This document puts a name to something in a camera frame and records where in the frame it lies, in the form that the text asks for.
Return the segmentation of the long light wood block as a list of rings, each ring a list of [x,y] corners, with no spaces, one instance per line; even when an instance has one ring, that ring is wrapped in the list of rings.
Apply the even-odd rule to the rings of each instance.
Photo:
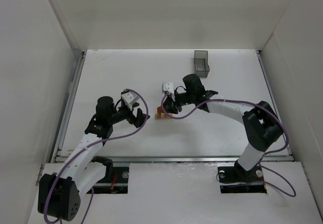
[[[166,114],[155,114],[154,118],[156,120],[169,120],[171,117],[167,116]]]

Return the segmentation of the orange triangular wood block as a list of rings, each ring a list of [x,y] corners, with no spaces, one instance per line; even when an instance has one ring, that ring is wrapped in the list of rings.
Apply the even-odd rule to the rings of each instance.
[[[164,111],[161,106],[157,107],[157,114],[159,115],[164,114]]]

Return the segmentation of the smoky transparent plastic bin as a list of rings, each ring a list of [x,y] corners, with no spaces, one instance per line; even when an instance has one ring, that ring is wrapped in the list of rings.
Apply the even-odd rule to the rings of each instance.
[[[208,51],[195,50],[194,51],[194,73],[200,78],[207,78],[210,72],[208,64]]]

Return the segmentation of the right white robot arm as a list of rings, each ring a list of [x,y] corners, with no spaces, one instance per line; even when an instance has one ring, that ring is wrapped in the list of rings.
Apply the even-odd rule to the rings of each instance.
[[[168,117],[178,119],[177,114],[184,106],[194,105],[195,109],[219,114],[241,123],[248,145],[235,162],[234,173],[245,181],[269,147],[283,134],[283,128],[273,109],[266,101],[255,104],[221,98],[218,92],[206,90],[196,74],[185,76],[183,82],[185,86],[182,93],[177,92],[173,83],[162,84],[164,97],[158,109]]]

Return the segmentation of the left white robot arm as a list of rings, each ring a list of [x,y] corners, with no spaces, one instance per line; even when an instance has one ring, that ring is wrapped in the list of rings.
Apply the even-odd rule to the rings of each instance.
[[[139,108],[139,100],[143,97],[131,89],[121,93],[119,108],[109,96],[97,100],[95,114],[77,147],[58,171],[40,178],[37,210],[45,223],[72,221],[81,198],[98,181],[112,174],[112,160],[96,154],[114,139],[111,135],[115,124],[127,121],[137,131],[143,128],[149,114]]]

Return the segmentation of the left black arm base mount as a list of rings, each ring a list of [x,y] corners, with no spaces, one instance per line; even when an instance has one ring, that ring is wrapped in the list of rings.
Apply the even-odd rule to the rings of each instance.
[[[109,158],[96,156],[91,162],[100,163],[105,167],[105,176],[94,186],[94,194],[127,194],[129,166],[113,163]]]

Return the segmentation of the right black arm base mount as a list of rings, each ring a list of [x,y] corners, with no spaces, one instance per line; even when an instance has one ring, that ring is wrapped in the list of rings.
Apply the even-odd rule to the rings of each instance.
[[[256,165],[250,171],[234,166],[219,165],[216,175],[222,194],[262,193],[266,194],[263,172]]]

